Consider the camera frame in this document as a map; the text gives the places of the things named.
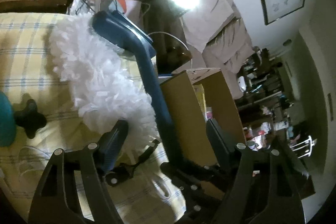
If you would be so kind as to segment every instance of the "brown cardboard box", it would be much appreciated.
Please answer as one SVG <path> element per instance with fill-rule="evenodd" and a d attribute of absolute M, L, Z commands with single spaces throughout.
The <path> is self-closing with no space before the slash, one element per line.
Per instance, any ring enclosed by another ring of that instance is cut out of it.
<path fill-rule="evenodd" d="M 202 84 L 206 105 L 212 107 L 213 117 L 237 142 L 246 142 L 243 127 L 220 69 L 183 71 L 161 84 L 184 156 L 201 166 L 213 165 L 217 159 L 206 136 L 206 122 L 193 84 Z"/>

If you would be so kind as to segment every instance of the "metal screw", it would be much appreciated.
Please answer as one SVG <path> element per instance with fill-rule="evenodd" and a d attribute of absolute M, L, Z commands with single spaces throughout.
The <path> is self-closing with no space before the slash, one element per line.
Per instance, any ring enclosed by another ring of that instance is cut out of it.
<path fill-rule="evenodd" d="M 194 206 L 194 210 L 195 210 L 196 212 L 199 212 L 199 211 L 201 210 L 201 206 L 199 206 L 199 205 L 195 205 L 195 206 Z"/>
<path fill-rule="evenodd" d="M 273 150 L 271 151 L 271 153 L 272 153 L 274 156 L 279 156 L 279 155 L 280 155 L 280 152 L 279 152 L 278 150 L 276 150 L 276 149 L 273 149 Z"/>
<path fill-rule="evenodd" d="M 97 148 L 97 144 L 96 143 L 90 143 L 88 146 L 87 146 L 87 148 L 88 149 L 90 149 L 90 150 L 92 150 L 92 149 L 95 149 L 95 148 Z"/>
<path fill-rule="evenodd" d="M 61 155 L 62 153 L 63 153 L 63 150 L 60 149 L 60 148 L 58 148 L 58 149 L 56 149 L 56 150 L 54 151 L 54 154 L 55 154 L 56 156 Z"/>
<path fill-rule="evenodd" d="M 246 145 L 244 145 L 243 143 L 237 143 L 236 147 L 240 150 L 244 150 L 246 148 Z"/>

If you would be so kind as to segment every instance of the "white fluffy fabric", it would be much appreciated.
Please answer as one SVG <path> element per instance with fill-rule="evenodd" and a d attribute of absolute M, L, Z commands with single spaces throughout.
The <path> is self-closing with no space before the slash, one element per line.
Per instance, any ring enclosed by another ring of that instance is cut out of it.
<path fill-rule="evenodd" d="M 50 36 L 54 71 L 69 81 L 74 108 L 90 130 L 110 131 L 118 119 L 129 123 L 123 151 L 142 150 L 159 138 L 150 95 L 122 68 L 117 46 L 95 34 L 91 15 L 68 16 Z"/>

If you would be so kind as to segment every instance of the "bed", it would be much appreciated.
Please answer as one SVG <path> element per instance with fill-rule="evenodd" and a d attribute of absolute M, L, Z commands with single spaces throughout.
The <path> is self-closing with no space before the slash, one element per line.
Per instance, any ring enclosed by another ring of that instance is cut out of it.
<path fill-rule="evenodd" d="M 72 109 L 68 84 L 53 72 L 48 50 L 48 36 L 57 21 L 67 15 L 7 13 L 0 14 L 0 90 L 14 110 L 23 109 L 27 99 L 36 101 L 47 125 L 29 139 L 23 128 L 10 147 L 0 147 L 0 188 L 15 211 L 27 221 L 30 204 L 53 151 L 82 149 L 100 135 L 91 132 Z M 123 60 L 131 79 L 142 86 L 136 62 Z M 121 160 L 128 161 L 125 155 Z M 160 171 L 168 161 L 162 145 L 136 170 L 133 179 L 118 187 L 109 187 L 111 198 L 127 223 L 173 223 L 185 211 L 185 201 L 178 188 Z M 93 220 L 85 199 L 80 174 L 77 190 L 83 215 Z"/>

